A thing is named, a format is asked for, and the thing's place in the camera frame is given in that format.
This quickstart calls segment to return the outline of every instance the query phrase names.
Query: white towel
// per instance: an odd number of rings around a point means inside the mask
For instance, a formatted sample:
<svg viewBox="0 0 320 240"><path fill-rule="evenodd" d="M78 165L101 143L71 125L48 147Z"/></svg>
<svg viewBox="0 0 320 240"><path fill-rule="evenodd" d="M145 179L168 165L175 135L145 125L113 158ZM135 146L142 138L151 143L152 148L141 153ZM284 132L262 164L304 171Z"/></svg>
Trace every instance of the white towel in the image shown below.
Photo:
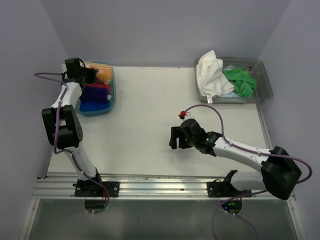
<svg viewBox="0 0 320 240"><path fill-rule="evenodd" d="M231 93L235 87L222 73L224 62L217 59L213 50L203 55L196 66L196 81L202 96L206 96L208 103L212 97Z"/></svg>

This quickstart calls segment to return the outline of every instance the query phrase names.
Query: plastic bin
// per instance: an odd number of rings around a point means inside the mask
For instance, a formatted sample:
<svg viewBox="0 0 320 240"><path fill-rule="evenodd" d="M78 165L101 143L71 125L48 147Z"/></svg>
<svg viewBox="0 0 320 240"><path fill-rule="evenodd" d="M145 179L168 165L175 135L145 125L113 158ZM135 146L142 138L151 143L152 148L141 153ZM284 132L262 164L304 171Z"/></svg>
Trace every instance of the plastic bin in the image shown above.
<svg viewBox="0 0 320 240"><path fill-rule="evenodd" d="M220 104L245 104L245 103L262 103L263 101L270 99L274 96L269 78L265 69L264 63L257 58L241 58L241 57L219 57L223 60L223 68L230 65L235 68L245 68L248 73L256 80L257 87L254 93L250 97L223 97L214 96L212 98L213 103ZM202 96L199 91L197 82L197 65L200 57L194 60L194 76L195 76L195 89L200 102L207 103L207 97Z"/></svg>
<svg viewBox="0 0 320 240"><path fill-rule="evenodd" d="M103 62L103 61L98 61L98 62L94 62L96 64L106 64L106 65L110 65L107 62ZM103 115L106 114L108 112L111 111L111 109L114 107L114 105L116 104L117 101L117 92L116 92L116 78L115 78L115 71L112 68L112 81L110 82L110 93L111 95L111 99L110 99L110 106L108 108L102 109L102 110L98 110L98 111L80 111L80 98L78 99L78 101L76 102L75 105L75 112L77 114L81 114L87 117L94 117L94 116L99 116L99 115Z"/></svg>

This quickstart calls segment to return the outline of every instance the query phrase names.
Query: green towel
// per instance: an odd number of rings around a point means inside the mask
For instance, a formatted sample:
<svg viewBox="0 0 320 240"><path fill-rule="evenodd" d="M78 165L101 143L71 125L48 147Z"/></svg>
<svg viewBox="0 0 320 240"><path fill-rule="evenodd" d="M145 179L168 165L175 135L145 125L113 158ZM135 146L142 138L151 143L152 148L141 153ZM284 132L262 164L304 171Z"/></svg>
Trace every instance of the green towel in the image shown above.
<svg viewBox="0 0 320 240"><path fill-rule="evenodd" d="M250 77L245 68L233 68L222 71L225 77L234 84L234 91L241 97L248 98L254 93L257 81Z"/></svg>

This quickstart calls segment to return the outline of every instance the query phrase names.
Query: glass panel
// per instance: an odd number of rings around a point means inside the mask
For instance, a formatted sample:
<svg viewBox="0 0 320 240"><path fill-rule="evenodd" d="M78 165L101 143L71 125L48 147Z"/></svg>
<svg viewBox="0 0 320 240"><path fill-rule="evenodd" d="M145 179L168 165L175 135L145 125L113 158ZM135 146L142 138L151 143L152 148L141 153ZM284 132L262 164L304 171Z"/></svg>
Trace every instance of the glass panel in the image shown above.
<svg viewBox="0 0 320 240"><path fill-rule="evenodd" d="M84 200L40 201L30 240L207 240L213 239L211 218L218 200L114 200L91 217ZM243 201L240 214L256 227L261 240L296 240L286 201ZM216 216L221 240L254 240L251 227L241 219Z"/></svg>

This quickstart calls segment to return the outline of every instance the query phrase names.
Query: white tabletop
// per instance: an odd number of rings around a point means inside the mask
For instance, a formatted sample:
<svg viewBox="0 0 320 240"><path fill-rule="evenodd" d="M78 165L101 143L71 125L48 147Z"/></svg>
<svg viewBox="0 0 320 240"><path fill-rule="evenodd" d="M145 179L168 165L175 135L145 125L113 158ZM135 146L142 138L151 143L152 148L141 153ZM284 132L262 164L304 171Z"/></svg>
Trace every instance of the white tabletop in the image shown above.
<svg viewBox="0 0 320 240"><path fill-rule="evenodd" d="M171 127L178 114L199 104L193 68L114 67L117 100L111 112L78 115L83 147L101 174L166 176L225 176L230 170L251 168L230 159L204 155L195 148L172 150ZM221 113L225 134L234 141L265 148L255 104L213 104ZM192 109L207 132L221 132L212 110ZM48 175L75 173L64 154L52 155Z"/></svg>

